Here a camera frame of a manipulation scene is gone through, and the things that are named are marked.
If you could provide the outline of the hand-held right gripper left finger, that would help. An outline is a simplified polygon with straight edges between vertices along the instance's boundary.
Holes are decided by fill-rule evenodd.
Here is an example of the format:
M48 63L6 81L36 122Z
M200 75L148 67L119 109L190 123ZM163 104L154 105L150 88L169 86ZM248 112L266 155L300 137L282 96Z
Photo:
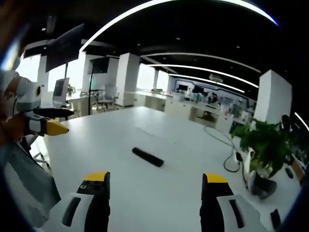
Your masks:
M51 210L42 232L106 232L110 216L110 172L89 173L76 192Z

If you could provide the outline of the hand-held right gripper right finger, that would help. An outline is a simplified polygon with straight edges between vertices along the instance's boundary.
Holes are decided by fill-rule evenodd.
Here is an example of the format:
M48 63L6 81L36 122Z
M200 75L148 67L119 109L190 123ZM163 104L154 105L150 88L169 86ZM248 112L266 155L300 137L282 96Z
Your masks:
M200 224L203 232L266 232L260 213L241 195L235 195L227 179L203 174Z

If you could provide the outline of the person's left hand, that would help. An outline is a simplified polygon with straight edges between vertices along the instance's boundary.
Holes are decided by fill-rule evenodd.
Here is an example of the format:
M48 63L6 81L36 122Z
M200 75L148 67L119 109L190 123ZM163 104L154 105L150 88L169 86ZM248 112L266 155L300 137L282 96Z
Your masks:
M25 136L25 116L16 114L0 121L0 145L20 141Z

